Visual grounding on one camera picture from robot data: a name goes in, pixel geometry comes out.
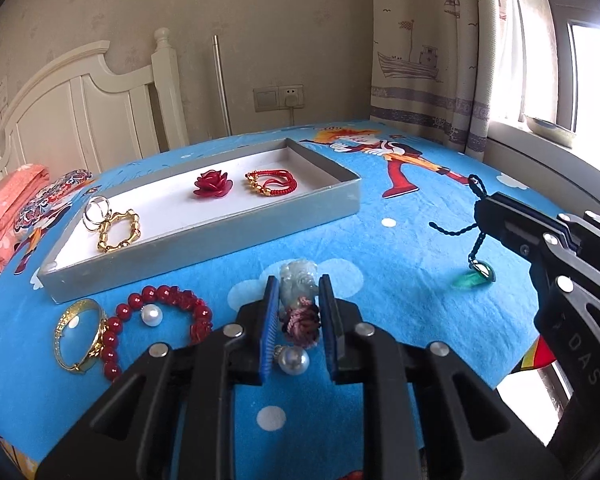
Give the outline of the ship print curtain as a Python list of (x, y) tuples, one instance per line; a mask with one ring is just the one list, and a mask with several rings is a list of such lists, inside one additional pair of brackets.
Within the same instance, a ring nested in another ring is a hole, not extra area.
[(483, 159), (506, 0), (373, 0), (370, 116)]

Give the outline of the grey shallow cardboard tray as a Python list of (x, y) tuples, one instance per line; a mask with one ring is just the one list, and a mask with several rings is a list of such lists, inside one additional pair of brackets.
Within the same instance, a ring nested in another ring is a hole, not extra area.
[[(195, 181), (228, 173), (230, 192), (194, 195)], [(38, 269), (55, 302), (92, 296), (356, 214), (361, 179), (289, 138), (195, 158), (108, 188), (114, 209), (134, 210), (140, 238), (102, 254), (75, 214)]]

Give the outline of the wall socket panel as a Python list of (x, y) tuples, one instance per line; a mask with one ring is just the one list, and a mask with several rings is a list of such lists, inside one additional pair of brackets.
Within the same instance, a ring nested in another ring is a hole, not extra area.
[(252, 90), (252, 96), (254, 110), (257, 113), (304, 107), (302, 84), (257, 88)]

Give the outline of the silver metal pole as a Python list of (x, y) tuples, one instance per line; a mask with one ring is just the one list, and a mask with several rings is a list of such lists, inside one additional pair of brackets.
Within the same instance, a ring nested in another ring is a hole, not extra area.
[(218, 35), (212, 36), (212, 54), (213, 64), (215, 70), (216, 86), (218, 87), (219, 102), (221, 107), (222, 121), (226, 136), (233, 134), (232, 124), (230, 123), (230, 109), (228, 108), (228, 101), (226, 95), (220, 38)]

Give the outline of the patterned red blue pillow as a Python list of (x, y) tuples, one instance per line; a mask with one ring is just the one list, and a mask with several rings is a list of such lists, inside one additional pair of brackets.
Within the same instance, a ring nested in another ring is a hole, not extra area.
[(44, 214), (68, 203), (76, 192), (92, 181), (93, 173), (91, 171), (75, 169), (44, 186), (24, 204), (16, 215), (15, 232), (18, 235), (27, 232), (38, 220), (43, 218)]

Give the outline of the white pearl earring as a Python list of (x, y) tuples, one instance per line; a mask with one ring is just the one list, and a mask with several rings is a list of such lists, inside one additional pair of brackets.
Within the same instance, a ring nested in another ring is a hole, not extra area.
[(279, 344), (274, 350), (274, 362), (285, 374), (298, 376), (308, 370), (310, 357), (308, 352), (301, 347)]
[(145, 304), (140, 309), (140, 318), (148, 327), (157, 327), (163, 320), (163, 313), (156, 304)]

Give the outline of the jade pendant with pink knot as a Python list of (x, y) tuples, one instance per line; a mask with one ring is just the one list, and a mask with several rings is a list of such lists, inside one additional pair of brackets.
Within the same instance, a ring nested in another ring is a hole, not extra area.
[(303, 349), (314, 348), (320, 340), (317, 294), (317, 265), (313, 261), (292, 260), (280, 268), (278, 319), (287, 340)]

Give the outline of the green pendant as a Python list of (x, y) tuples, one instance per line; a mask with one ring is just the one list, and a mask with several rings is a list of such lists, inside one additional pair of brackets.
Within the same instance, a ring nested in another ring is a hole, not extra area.
[[(486, 192), (486, 186), (483, 183), (483, 180), (476, 174), (471, 174), (468, 177), (468, 185), (471, 190), (478, 198), (478, 200), (483, 200), (488, 196)], [(477, 222), (472, 222), (469, 226), (465, 226), (463, 229), (450, 231), (447, 229), (443, 229), (442, 226), (439, 226), (436, 222), (430, 221), (428, 223), (431, 229), (443, 234), (444, 236), (449, 237), (458, 237), (463, 234), (466, 234), (472, 230), (477, 230), (478, 235), (475, 241), (474, 246), (472, 246), (471, 251), (467, 255), (467, 263), (469, 271), (475, 275), (475, 281), (478, 285), (486, 285), (492, 284), (496, 282), (496, 274), (493, 269), (493, 266), (486, 261), (480, 260), (478, 258), (478, 252), (486, 240), (486, 233), (478, 226)]]

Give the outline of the white wooden headboard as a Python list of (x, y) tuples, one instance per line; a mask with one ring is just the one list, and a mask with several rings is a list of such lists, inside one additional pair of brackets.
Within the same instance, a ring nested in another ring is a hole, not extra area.
[(98, 40), (49, 62), (4, 110), (0, 179), (25, 164), (57, 178), (103, 172), (189, 144), (178, 57), (169, 29), (155, 30), (148, 65), (110, 70), (110, 43)]

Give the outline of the blue cartoon print bedsheet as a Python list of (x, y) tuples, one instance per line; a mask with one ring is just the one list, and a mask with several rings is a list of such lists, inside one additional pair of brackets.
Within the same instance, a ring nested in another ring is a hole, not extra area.
[[(397, 340), (423, 347), (449, 344), (490, 386), (497, 385), (536, 338), (538, 303), (528, 263), (495, 240), (480, 258), (495, 271), (488, 284), (468, 268), (474, 236), (464, 232), (474, 194), (460, 178), (476, 174), (546, 214), (549, 200), (467, 155), (376, 122), (346, 122), (244, 134), (130, 162), (102, 174), (71, 204), (90, 194), (182, 162), (291, 138), (354, 171), (361, 179), (357, 214), (281, 240), (156, 276), (206, 300), (215, 325), (261, 297), (266, 280), (296, 259), (315, 262), (335, 294)], [(25, 470), (106, 390), (102, 368), (62, 370), (53, 332), (62, 313), (38, 280), (38, 268), (70, 221), (42, 237), (30, 256), (0, 275), (0, 437)], [(263, 387), (236, 391), (236, 474), (241, 479), (337, 479), (362, 466), (363, 408), (358, 385), (336, 386), (315, 348), (309, 369), (291, 377), (274, 370)]]

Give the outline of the pink folded quilt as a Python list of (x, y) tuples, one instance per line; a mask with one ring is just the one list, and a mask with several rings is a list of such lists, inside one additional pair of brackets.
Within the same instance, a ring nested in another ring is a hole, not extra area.
[(15, 252), (18, 212), (49, 183), (48, 169), (38, 164), (25, 164), (0, 181), (0, 273)]

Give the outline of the red fabric rose brooch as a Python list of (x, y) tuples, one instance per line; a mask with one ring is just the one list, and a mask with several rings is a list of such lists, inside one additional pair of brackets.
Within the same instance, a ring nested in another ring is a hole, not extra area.
[(210, 169), (195, 181), (194, 195), (200, 198), (220, 198), (227, 195), (233, 187), (233, 181), (227, 172)]

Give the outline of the bowl on windowsill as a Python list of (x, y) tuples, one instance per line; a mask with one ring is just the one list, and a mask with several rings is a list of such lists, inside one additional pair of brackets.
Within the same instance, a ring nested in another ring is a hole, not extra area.
[(550, 142), (558, 144), (563, 148), (572, 148), (573, 146), (573, 141), (576, 137), (576, 134), (570, 129), (564, 128), (545, 119), (530, 116), (526, 117), (526, 124), (534, 134), (545, 140), (549, 140)]

